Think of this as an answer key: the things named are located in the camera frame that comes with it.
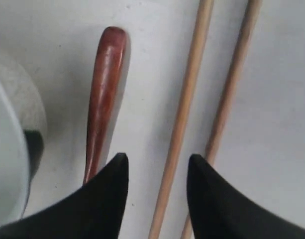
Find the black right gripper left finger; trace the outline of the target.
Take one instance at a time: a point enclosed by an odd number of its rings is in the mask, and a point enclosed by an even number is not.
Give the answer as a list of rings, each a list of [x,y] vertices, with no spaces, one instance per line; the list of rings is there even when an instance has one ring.
[[[115,157],[72,195],[0,228],[0,239],[116,239],[125,210],[129,162]]]

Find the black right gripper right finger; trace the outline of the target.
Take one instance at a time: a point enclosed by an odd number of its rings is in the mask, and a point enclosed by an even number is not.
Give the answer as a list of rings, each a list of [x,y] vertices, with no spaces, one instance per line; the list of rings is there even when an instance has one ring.
[[[199,154],[189,158],[187,200],[197,239],[305,239],[305,229],[246,198]]]

